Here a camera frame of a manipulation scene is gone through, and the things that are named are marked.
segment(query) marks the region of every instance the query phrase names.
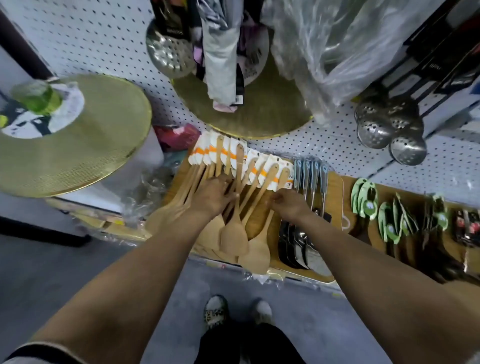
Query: concrete floor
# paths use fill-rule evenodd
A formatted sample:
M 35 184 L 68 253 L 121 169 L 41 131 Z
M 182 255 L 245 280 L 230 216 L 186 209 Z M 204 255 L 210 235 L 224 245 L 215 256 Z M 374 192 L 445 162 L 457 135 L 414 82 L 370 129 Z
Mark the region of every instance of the concrete floor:
M 69 248 L 0 235 L 0 358 L 128 250 L 100 241 Z M 288 281 L 280 290 L 262 286 L 243 281 L 240 272 L 195 261 L 186 263 L 142 363 L 193 363 L 204 332 L 203 307 L 217 293 L 237 320 L 248 318 L 255 298 L 266 299 L 277 326 L 307 363 L 390 363 L 346 299 Z

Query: shoe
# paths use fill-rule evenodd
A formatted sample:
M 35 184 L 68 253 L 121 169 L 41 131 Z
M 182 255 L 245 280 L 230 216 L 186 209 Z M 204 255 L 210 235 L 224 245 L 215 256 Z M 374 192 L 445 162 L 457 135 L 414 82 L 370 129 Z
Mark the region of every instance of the shoe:
M 210 298 L 204 310 L 204 320 L 208 329 L 216 328 L 226 323 L 228 319 L 228 303 L 225 297 L 218 294 Z
M 274 324 L 272 308 L 267 301 L 264 301 L 262 299 L 253 306 L 252 316 L 255 324 L 257 325 L 261 323 L 266 323 L 270 325 Z

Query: red package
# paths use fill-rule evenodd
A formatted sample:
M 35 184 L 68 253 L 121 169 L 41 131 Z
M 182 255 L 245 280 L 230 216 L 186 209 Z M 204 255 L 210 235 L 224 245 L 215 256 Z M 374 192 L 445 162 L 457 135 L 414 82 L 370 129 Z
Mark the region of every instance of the red package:
M 189 149 L 197 142 L 200 132 L 192 124 L 180 127 L 154 125 L 156 137 L 164 152 Z

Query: person's left hand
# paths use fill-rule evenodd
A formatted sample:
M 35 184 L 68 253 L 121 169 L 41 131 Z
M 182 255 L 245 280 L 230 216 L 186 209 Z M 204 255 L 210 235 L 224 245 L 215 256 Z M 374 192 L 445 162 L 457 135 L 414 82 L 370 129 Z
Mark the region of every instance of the person's left hand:
M 234 189 L 225 195 L 230 182 L 232 182 L 232 179 L 226 174 L 206 180 L 203 186 L 193 195 L 191 207 L 204 211 L 210 219 L 220 215 L 228 203 L 238 197 Z

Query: forearm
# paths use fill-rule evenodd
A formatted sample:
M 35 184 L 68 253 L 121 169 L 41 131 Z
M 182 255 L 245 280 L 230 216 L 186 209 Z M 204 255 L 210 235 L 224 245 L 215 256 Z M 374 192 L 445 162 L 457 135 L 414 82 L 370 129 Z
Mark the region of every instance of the forearm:
M 464 363 L 478 322 L 438 283 L 314 214 L 301 227 L 394 363 Z
M 139 362 L 208 222 L 201 211 L 186 210 L 82 288 L 32 340 L 63 344 L 91 364 Z

